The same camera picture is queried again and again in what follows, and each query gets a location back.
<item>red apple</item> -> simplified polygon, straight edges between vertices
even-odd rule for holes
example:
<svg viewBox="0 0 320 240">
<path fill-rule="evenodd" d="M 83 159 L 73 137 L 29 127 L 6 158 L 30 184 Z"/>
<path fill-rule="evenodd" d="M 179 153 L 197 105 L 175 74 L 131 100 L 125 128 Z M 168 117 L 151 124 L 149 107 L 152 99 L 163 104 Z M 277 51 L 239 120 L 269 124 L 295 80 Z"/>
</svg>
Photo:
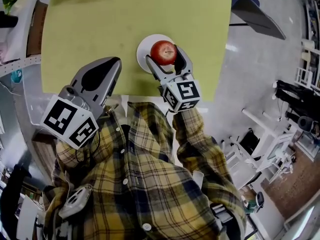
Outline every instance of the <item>red apple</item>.
<svg viewBox="0 0 320 240">
<path fill-rule="evenodd" d="M 170 65 L 175 63 L 177 49 L 172 42 L 158 41 L 152 46 L 150 56 L 161 66 Z"/>
</svg>

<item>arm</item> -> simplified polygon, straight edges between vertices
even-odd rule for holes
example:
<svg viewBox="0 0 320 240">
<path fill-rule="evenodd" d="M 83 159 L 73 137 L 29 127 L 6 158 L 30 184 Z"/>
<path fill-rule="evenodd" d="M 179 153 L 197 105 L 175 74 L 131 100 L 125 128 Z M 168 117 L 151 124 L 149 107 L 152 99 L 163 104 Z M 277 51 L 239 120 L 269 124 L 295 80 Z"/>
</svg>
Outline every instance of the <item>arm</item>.
<svg viewBox="0 0 320 240">
<path fill-rule="evenodd" d="M 204 134 L 204 122 L 194 108 L 173 117 L 173 127 L 180 147 L 177 157 L 191 173 L 204 174 L 202 192 L 214 204 L 223 204 L 240 217 L 245 227 L 246 216 L 240 195 L 227 169 L 225 155 L 216 140 Z"/>
</svg>

